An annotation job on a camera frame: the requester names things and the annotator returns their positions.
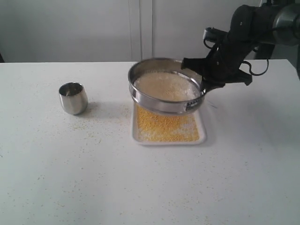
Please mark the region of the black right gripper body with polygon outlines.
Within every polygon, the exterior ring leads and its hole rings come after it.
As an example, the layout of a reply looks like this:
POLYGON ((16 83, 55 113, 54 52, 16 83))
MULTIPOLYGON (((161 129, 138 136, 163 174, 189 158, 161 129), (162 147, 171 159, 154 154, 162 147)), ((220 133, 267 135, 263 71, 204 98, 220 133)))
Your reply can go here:
POLYGON ((214 83, 244 83, 248 86, 252 76, 240 70, 252 47, 245 42, 224 39, 215 44, 205 58, 203 77, 214 83))

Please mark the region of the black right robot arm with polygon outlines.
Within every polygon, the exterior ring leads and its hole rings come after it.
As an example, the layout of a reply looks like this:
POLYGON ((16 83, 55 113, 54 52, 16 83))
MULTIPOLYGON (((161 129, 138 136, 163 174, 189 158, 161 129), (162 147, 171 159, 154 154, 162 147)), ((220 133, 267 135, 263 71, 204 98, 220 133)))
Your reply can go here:
POLYGON ((242 5, 234 12, 228 32, 206 28, 203 43, 211 42, 205 58, 184 58, 182 69, 190 69, 202 76, 200 95, 222 88, 227 83, 249 85, 256 74, 240 70, 247 64, 246 56, 256 47, 269 45, 299 45, 299 4, 274 5, 269 0, 260 7, 242 5))

